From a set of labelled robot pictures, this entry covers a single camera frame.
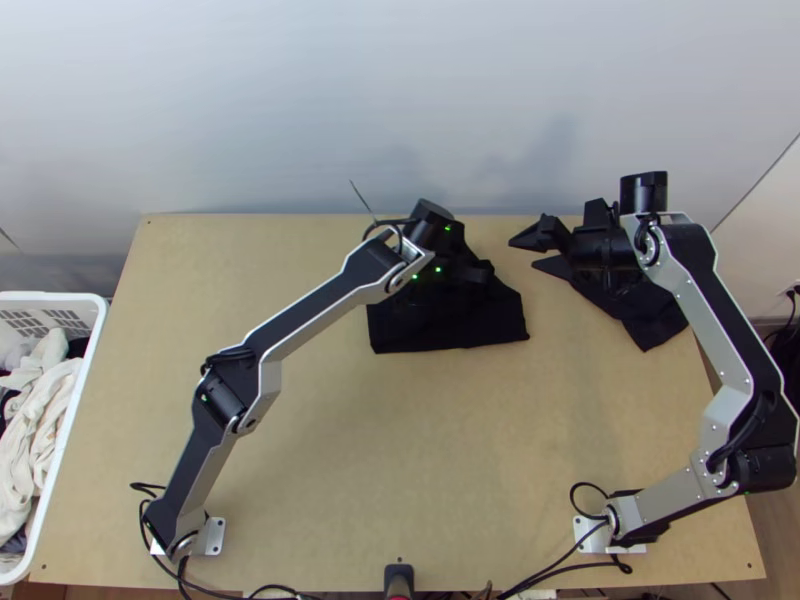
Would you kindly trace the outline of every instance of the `black fabric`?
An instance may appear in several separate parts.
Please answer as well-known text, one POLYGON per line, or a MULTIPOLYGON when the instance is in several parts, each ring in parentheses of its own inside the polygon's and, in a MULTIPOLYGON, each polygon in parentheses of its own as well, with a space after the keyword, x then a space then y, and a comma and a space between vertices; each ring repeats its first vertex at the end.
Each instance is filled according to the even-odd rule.
POLYGON ((6 432, 6 403, 17 396, 19 396, 19 390, 8 390, 0 400, 0 437, 6 432))
POLYGON ((615 286, 620 291, 612 295, 599 275, 574 273, 561 256, 537 260, 533 268, 569 281, 589 302, 622 321, 628 335, 642 352, 660 346, 689 324, 672 294, 645 279, 644 275, 621 274, 629 281, 615 286))
POLYGON ((67 356, 64 357, 64 360, 69 360, 70 358, 83 358, 83 355, 86 354, 86 347, 88 345, 88 337, 70 340, 69 347, 67 348, 67 356))
POLYGON ((489 261, 478 261, 475 269, 486 273, 482 278, 486 283, 423 279, 367 306, 375 353, 475 348, 530 339, 519 293, 494 275, 489 261))

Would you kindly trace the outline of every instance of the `white plastic basket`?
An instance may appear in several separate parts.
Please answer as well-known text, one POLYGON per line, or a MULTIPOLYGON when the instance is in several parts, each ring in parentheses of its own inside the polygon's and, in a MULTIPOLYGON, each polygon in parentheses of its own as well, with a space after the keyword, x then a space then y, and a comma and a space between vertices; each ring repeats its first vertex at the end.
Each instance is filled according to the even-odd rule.
POLYGON ((10 585, 25 577, 39 543, 39 534, 47 515, 50 496, 58 479, 61 459, 67 446, 69 432, 75 421, 86 374, 94 357, 97 340, 108 313, 108 303, 95 294, 51 294, 48 292, 0 292, 0 349, 8 348, 20 338, 42 338, 48 331, 61 327, 72 340, 89 336, 83 365, 75 381, 72 399, 58 430, 56 447, 44 489, 39 497, 36 513, 28 535, 25 554, 19 564, 6 573, 0 573, 0 585, 10 585))

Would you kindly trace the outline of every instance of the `robotic arm link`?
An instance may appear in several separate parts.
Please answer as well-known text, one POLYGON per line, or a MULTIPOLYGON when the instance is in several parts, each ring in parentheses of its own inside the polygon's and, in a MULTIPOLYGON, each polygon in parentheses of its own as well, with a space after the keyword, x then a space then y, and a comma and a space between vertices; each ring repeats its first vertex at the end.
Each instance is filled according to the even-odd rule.
MULTIPOLYGON (((667 211, 666 191, 664 171, 629 175, 621 180, 619 203, 587 202, 585 221, 603 226, 570 232, 558 218, 542 215, 510 241, 537 252, 559 250, 574 272, 602 272, 609 284, 625 273, 634 273, 625 275, 634 281, 639 272, 670 292, 721 383, 688 462, 650 487, 611 494, 608 526, 582 546, 587 553, 641 551, 640 544, 656 541, 672 521, 737 494, 788 487, 797 472, 799 421, 781 372, 717 276, 708 231, 667 211)), ((608 288, 625 293, 624 286, 608 288)), ((592 527, 586 519, 574 522, 576 539, 592 527)))
POLYGON ((219 554, 224 520, 209 518, 203 505, 233 445, 255 430, 277 398, 281 361, 353 308, 381 302, 405 286, 433 260, 429 248, 454 219, 427 201, 411 217, 402 220, 403 231, 388 225, 362 242, 337 275, 239 345, 206 359, 192 398, 194 429, 164 494, 144 513, 151 553, 173 562, 189 554, 219 554), (387 245, 392 231, 395 246, 387 245))

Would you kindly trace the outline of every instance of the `table surface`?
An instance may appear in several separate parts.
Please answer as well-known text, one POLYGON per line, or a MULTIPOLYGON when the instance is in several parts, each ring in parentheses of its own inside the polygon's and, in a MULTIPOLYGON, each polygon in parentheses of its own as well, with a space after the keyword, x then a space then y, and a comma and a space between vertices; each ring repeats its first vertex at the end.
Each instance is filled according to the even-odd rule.
MULTIPOLYGON (((382 587, 414 565, 420 590, 507 588, 572 543, 567 492, 644 487, 695 447, 711 398, 690 331, 648 353, 506 241, 530 216, 465 218, 467 239, 523 297, 531 339, 376 356, 356 309, 284 361, 283 392, 241 440, 206 508, 223 553, 188 573, 218 589, 382 587)), ((172 587, 145 551, 141 495, 165 483, 191 429, 198 368, 335 274, 359 216, 143 219, 89 373, 31 578, 172 587)), ((587 508, 600 499, 587 493, 587 508)), ((579 556, 572 563, 600 560, 579 556)), ((735 498, 676 522, 644 556, 546 585, 764 577, 735 498)))

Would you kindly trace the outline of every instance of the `white wall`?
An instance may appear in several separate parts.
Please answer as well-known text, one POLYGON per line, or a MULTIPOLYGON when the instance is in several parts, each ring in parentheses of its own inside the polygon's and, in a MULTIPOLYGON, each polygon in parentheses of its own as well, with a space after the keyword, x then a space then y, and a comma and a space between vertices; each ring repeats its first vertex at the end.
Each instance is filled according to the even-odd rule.
POLYGON ((576 212, 667 169, 713 226, 800 130, 800 3, 0 0, 0 225, 120 257, 139 214, 576 212))
MULTIPOLYGON (((748 317, 788 317, 800 282, 800 141, 713 233, 718 271, 748 317)), ((800 297, 797 298, 800 308, 800 297)))

